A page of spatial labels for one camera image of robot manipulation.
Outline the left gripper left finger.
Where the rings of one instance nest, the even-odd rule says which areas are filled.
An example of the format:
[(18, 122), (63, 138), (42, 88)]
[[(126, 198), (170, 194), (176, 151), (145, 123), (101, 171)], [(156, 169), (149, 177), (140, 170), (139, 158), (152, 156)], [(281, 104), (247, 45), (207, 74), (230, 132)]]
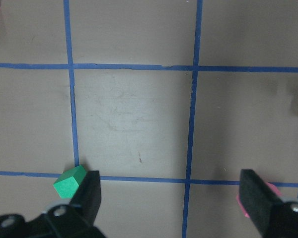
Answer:
[(100, 173), (99, 171), (88, 171), (69, 205), (75, 208), (89, 225), (93, 226), (100, 204)]

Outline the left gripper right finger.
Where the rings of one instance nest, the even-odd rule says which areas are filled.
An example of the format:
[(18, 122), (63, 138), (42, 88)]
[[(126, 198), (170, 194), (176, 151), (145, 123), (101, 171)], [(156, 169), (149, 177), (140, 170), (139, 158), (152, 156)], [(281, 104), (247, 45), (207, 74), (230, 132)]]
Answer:
[(273, 208), (283, 203), (280, 197), (252, 169), (242, 169), (239, 199), (258, 232), (267, 234)]

